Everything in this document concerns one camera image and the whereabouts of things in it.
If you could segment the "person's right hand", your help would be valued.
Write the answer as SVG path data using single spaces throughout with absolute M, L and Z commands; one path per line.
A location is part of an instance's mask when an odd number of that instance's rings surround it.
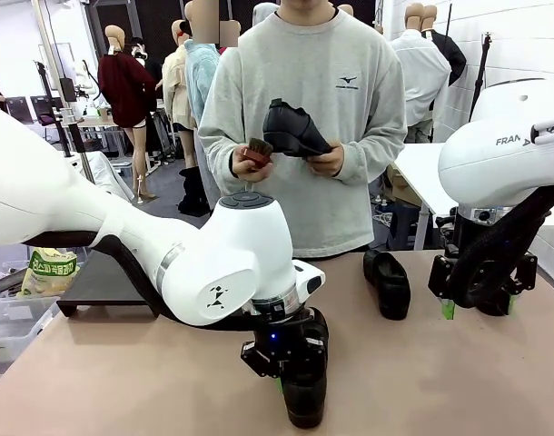
M 244 155 L 247 148 L 247 145 L 239 144 L 232 151 L 231 170 L 233 174 L 236 178 L 251 183 L 258 183 L 267 179 L 272 173 L 273 162 L 268 162 L 265 166 L 259 167 Z

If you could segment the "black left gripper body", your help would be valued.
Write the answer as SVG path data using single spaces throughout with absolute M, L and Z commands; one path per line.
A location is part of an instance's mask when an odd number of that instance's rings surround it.
M 272 378 L 321 378 L 327 369 L 329 329 L 316 308 L 267 325 L 245 342 L 241 359 L 257 375 Z

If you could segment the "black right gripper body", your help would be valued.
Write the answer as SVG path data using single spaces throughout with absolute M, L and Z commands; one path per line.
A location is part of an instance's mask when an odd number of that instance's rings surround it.
M 515 260 L 526 252 L 522 233 L 502 221 L 493 225 L 461 221 L 455 226 L 453 243 L 465 273 L 478 272 L 488 261 Z

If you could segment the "person's left hand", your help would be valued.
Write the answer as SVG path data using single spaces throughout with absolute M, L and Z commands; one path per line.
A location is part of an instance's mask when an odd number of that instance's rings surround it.
M 344 163 L 344 150 L 339 142 L 330 143 L 331 150 L 326 154 L 312 156 L 307 164 L 312 172 L 320 176 L 335 177 Z

